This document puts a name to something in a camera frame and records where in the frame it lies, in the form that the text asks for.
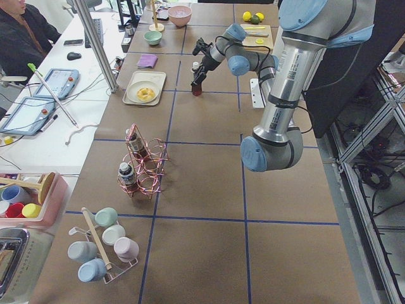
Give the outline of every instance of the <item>cup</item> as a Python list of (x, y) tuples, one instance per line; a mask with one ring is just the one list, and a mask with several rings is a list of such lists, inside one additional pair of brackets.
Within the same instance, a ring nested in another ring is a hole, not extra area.
[(96, 224), (100, 225), (101, 227), (109, 227), (115, 224), (117, 219), (118, 214), (112, 207), (106, 207), (101, 209), (96, 213), (95, 216)]
[(80, 266), (77, 276), (82, 282), (94, 282), (101, 280), (106, 273), (107, 268), (104, 261), (100, 258), (94, 258)]
[(122, 238), (123, 236), (125, 236), (124, 227), (115, 224), (104, 230), (101, 238), (103, 239), (104, 244), (114, 246), (116, 240)]
[(93, 242), (77, 241), (68, 248), (68, 257), (72, 260), (85, 263), (97, 256), (97, 246)]
[(0, 201), (0, 217), (6, 217), (6, 211), (10, 203), (8, 201)]
[(3, 193), (1, 193), (1, 199), (3, 201), (8, 201), (10, 204), (17, 202), (28, 204), (31, 202), (31, 196), (29, 193), (18, 185), (7, 187)]
[(23, 203), (11, 204), (6, 210), (6, 217), (9, 218), (24, 217), (22, 213), (23, 208), (24, 208)]
[(137, 258), (139, 246), (137, 242), (124, 236), (115, 241), (114, 251), (121, 261), (128, 263)]
[(38, 217), (39, 213), (41, 212), (41, 206), (33, 203), (29, 203), (24, 206), (23, 208), (23, 216), (28, 219), (34, 219)]

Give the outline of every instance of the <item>yellow cup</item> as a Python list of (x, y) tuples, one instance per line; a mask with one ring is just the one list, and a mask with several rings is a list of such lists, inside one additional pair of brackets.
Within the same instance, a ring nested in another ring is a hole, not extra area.
[(41, 206), (30, 203), (26, 204), (23, 208), (23, 216), (27, 219), (34, 219), (38, 217), (39, 213), (41, 212)]

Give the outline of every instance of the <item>pink cup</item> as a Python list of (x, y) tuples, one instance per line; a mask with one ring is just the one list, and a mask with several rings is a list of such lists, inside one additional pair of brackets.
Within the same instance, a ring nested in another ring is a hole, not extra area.
[(22, 213), (24, 206), (25, 205), (20, 202), (11, 204), (6, 210), (6, 217), (24, 217)]

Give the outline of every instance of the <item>green bowl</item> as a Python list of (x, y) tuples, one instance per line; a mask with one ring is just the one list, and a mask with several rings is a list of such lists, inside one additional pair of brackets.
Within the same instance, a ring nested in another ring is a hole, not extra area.
[(157, 30), (151, 30), (145, 33), (144, 38), (151, 46), (155, 46), (159, 44), (162, 39), (162, 33)]

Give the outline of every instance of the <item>metal pole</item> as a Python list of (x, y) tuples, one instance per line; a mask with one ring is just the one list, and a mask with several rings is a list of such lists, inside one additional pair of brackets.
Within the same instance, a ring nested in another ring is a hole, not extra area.
[(103, 71), (104, 78), (108, 83), (109, 89), (111, 90), (111, 93), (115, 93), (118, 88), (118, 84), (116, 83), (114, 74), (109, 66), (106, 53), (104, 52), (103, 46), (101, 45), (97, 32), (93, 26), (89, 8), (84, 0), (73, 0), (73, 4), (75, 5), (75, 9), (77, 10), (80, 20), (82, 21), (84, 32), (87, 34), (87, 37), (90, 40), (91, 47), (97, 61), (99, 62), (100, 68)]

